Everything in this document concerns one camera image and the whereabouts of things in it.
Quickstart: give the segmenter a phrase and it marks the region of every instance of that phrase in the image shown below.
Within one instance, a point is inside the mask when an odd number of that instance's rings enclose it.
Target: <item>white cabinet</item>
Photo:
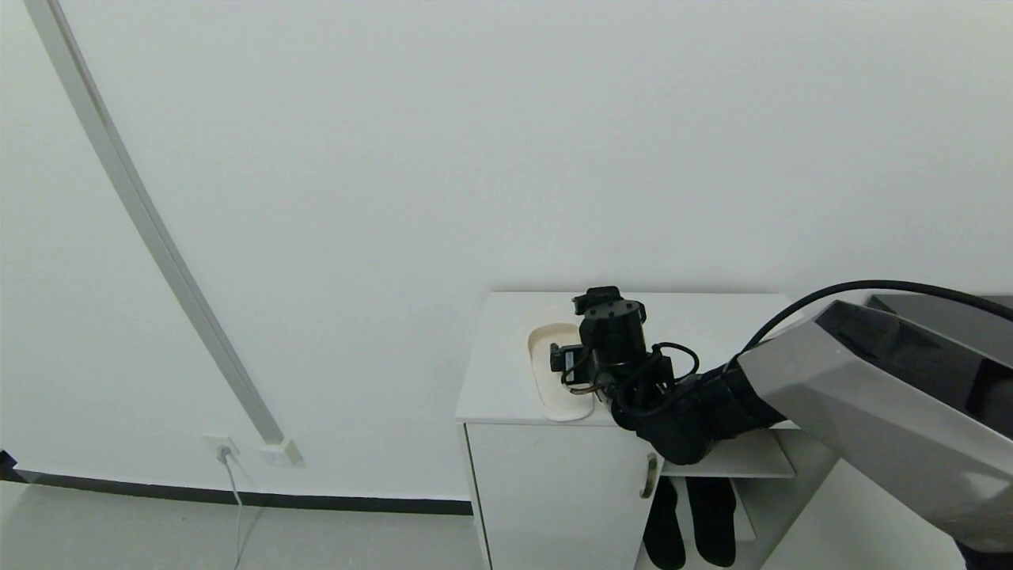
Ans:
[[[633,568],[660,474],[649,444],[618,427],[466,429],[494,569]]]
[[[571,297],[491,294],[475,334],[457,419],[487,565],[650,570],[641,541],[657,479],[677,478],[677,489],[685,489],[681,478],[715,476],[732,478],[739,499],[732,568],[759,570],[836,458],[784,424],[722,442],[696,466],[666,465],[647,442],[617,427],[601,404],[583,419],[549,420],[528,352],[531,316],[547,307],[565,310]],[[690,346],[703,370],[726,361],[788,305],[780,296],[626,297],[647,307],[648,344]],[[679,501],[684,509],[687,503]],[[685,522],[689,513],[677,507],[677,516]],[[692,524],[681,526],[686,570],[714,568],[696,555]]]

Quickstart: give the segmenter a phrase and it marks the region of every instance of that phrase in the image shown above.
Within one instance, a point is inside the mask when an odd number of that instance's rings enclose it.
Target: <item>wire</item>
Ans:
[[[737,357],[739,354],[750,350],[751,348],[760,344],[760,341],[764,339],[775,327],[781,324],[785,319],[794,315],[798,310],[803,307],[822,300],[824,298],[829,298],[831,296],[836,296],[838,294],[843,294],[845,292],[857,292],[862,290],[891,290],[894,292],[907,292],[909,294],[921,294],[923,296],[929,296],[932,298],[940,298],[943,300],[948,300],[961,305],[972,307],[975,309],[984,311],[985,313],[990,313],[996,317],[1005,319],[1006,321],[1013,322],[1013,310],[1008,307],[1001,306],[997,303],[984,300],[977,296],[971,296],[969,294],[964,294],[962,292],[956,292],[954,290],[947,290],[945,288],[937,288],[935,284],[927,284],[925,282],[916,282],[914,280],[893,280],[888,278],[865,278],[861,280],[847,280],[845,282],[838,282],[837,284],[831,284],[830,288],[825,288],[819,292],[813,292],[808,296],[798,300],[797,302],[786,307],[784,311],[774,316],[773,319],[767,322],[766,325],[760,328],[759,331],[750,342],[746,343],[743,350],[735,355]]]
[[[242,540],[240,528],[243,522],[243,500],[239,498],[239,491],[236,490],[236,480],[232,477],[232,468],[229,467],[229,456],[232,455],[232,451],[228,447],[219,450],[218,461],[225,466],[225,471],[229,473],[229,484],[232,485],[232,496],[236,498],[236,504],[239,505],[239,514],[236,515],[236,563],[232,566],[232,570],[239,568],[239,558],[242,555]]]
[[[667,385],[671,384],[671,386],[665,386],[664,387],[664,388],[669,389],[670,392],[669,393],[664,393],[664,392],[661,393],[661,403],[660,404],[658,404],[658,405],[656,405],[656,406],[654,406],[652,408],[644,408],[644,407],[641,407],[641,406],[630,406],[629,397],[630,397],[630,393],[633,392],[632,389],[638,389],[640,391],[643,391],[644,389],[647,388],[645,386],[639,386],[641,384],[641,381],[638,379],[638,377],[640,377],[644,373],[644,371],[647,371],[648,369],[650,369],[653,365],[653,363],[654,363],[655,360],[657,360],[658,358],[661,357],[661,349],[663,348],[674,348],[676,350],[682,351],[682,352],[690,355],[690,357],[693,359],[693,368],[690,369],[689,373],[683,375],[682,377],[679,377],[678,379],[674,379],[670,383],[666,383]],[[671,392],[671,391],[676,388],[677,384],[679,384],[680,382],[686,380],[689,377],[692,377],[693,375],[695,375],[697,373],[697,371],[700,370],[700,357],[697,356],[696,352],[693,352],[693,349],[691,349],[691,348],[689,348],[687,346],[683,346],[683,345],[680,345],[680,344],[677,344],[677,343],[657,343],[655,345],[652,345],[650,347],[650,350],[651,350],[651,354],[650,354],[650,356],[647,357],[647,360],[644,361],[644,363],[642,365],[640,365],[640,368],[637,369],[632,375],[630,375],[630,377],[628,379],[626,379],[625,381],[623,381],[622,385],[616,391],[616,403],[618,404],[620,410],[622,410],[622,412],[624,414],[627,414],[627,415],[632,416],[634,418],[645,418],[645,417],[648,417],[648,416],[653,416],[655,414],[659,414],[663,411],[665,411],[669,406],[672,406],[673,404],[675,404],[676,403],[675,394],[673,392]]]
[[[686,347],[686,346],[683,346],[683,345],[678,344],[678,343],[657,343],[656,345],[653,345],[653,346],[650,347],[650,349],[652,351],[659,351],[659,349],[663,349],[663,348],[674,348],[676,350],[682,351],[682,352],[690,355],[690,358],[693,359],[693,369],[690,370],[689,373],[686,373],[685,375],[683,375],[682,377],[680,377],[679,379],[677,379],[676,380],[677,383],[679,381],[685,379],[686,377],[689,377],[690,375],[695,375],[696,372],[700,370],[700,357],[697,356],[697,353],[693,352],[693,349],[691,349],[689,347]]]

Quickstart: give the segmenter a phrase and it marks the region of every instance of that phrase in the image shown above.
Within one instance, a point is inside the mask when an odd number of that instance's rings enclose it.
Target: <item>wall outlet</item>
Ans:
[[[268,466],[280,468],[294,468],[303,465],[303,457],[296,447],[296,442],[292,438],[286,437],[281,443],[275,445],[264,445],[260,449],[260,456]]]
[[[211,450],[211,453],[215,456],[215,459],[218,459],[218,449],[221,447],[222,445],[225,445],[226,447],[229,449],[229,454],[233,458],[239,456],[239,449],[236,447],[236,444],[232,442],[232,438],[229,437],[228,435],[206,433],[204,434],[204,442],[208,444],[208,449]]]

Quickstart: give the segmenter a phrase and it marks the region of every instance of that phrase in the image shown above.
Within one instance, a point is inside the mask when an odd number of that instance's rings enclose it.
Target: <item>gray floor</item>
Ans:
[[[0,568],[231,570],[235,516],[229,505],[0,481]],[[239,570],[482,567],[468,516],[247,508],[243,534]],[[958,570],[963,562],[951,540],[841,464],[764,566],[814,568]]]
[[[0,568],[231,570],[236,507],[0,482]],[[477,570],[471,517],[247,507],[240,570]]]

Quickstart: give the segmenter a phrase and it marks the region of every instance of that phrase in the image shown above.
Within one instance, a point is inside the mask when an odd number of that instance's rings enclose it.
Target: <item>open shelf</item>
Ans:
[[[781,444],[768,430],[744,433],[721,441],[702,462],[692,466],[666,463],[663,476],[728,477],[734,479],[790,479],[795,477],[791,462]]]

